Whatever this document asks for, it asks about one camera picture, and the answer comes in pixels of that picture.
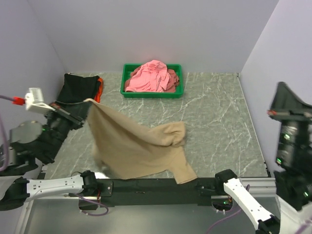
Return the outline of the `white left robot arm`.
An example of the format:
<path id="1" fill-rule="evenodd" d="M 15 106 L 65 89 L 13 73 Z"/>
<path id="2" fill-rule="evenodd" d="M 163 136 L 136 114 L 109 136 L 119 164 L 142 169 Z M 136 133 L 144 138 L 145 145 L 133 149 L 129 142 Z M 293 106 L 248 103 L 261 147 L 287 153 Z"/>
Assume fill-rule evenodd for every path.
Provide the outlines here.
<path id="1" fill-rule="evenodd" d="M 52 164 L 72 130 L 82 128 L 91 104 L 51 103 L 46 123 L 27 120 L 9 131 L 9 139 L 0 147 L 0 209 L 19 208 L 25 202 L 59 194 L 94 195 L 98 189 L 93 172 L 85 171 L 61 179 L 44 180 L 44 165 Z"/>

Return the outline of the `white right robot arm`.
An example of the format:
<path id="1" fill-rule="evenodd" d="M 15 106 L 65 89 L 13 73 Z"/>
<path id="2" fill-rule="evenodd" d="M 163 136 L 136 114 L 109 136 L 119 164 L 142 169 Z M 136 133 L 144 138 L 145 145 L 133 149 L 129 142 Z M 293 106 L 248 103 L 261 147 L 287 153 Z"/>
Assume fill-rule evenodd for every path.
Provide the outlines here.
<path id="1" fill-rule="evenodd" d="M 228 169 L 215 175 L 214 190 L 229 195 L 247 215 L 257 234 L 312 232 L 312 107 L 284 82 L 277 84 L 268 116 L 281 123 L 275 162 L 280 218 L 263 208 Z"/>

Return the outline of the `beige t shirt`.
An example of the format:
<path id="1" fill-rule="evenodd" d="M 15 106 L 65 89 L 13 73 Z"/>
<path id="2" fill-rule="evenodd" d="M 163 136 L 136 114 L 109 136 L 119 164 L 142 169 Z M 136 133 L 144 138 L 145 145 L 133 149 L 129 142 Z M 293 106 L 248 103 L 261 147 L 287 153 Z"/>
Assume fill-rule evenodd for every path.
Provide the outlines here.
<path id="1" fill-rule="evenodd" d="M 87 122 L 94 139 L 92 155 L 99 167 L 108 167 L 120 179 L 164 171 L 170 171 L 177 184 L 197 178 L 184 152 L 184 122 L 150 128 L 91 98 L 85 102 L 91 104 Z"/>

